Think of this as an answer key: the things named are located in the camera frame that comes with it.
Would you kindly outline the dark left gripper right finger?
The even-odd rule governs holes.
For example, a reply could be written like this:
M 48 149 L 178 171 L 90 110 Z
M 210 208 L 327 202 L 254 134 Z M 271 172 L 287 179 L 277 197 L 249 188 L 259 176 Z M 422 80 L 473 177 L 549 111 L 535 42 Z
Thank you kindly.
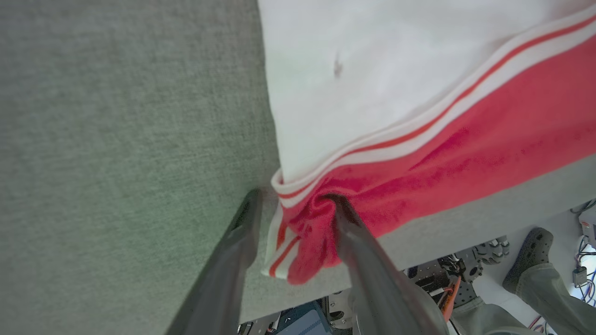
M 336 250 L 348 267 L 360 333 L 447 335 L 438 305 L 395 267 L 349 200 L 339 194 L 327 198 L 335 204 Z

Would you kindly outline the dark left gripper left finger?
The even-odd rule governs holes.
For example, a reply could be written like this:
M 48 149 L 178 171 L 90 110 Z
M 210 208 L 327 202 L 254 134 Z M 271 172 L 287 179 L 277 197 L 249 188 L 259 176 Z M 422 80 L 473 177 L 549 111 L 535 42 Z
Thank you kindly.
M 256 259 L 262 191 L 245 195 L 177 310 L 167 335 L 236 335 L 247 269 Z

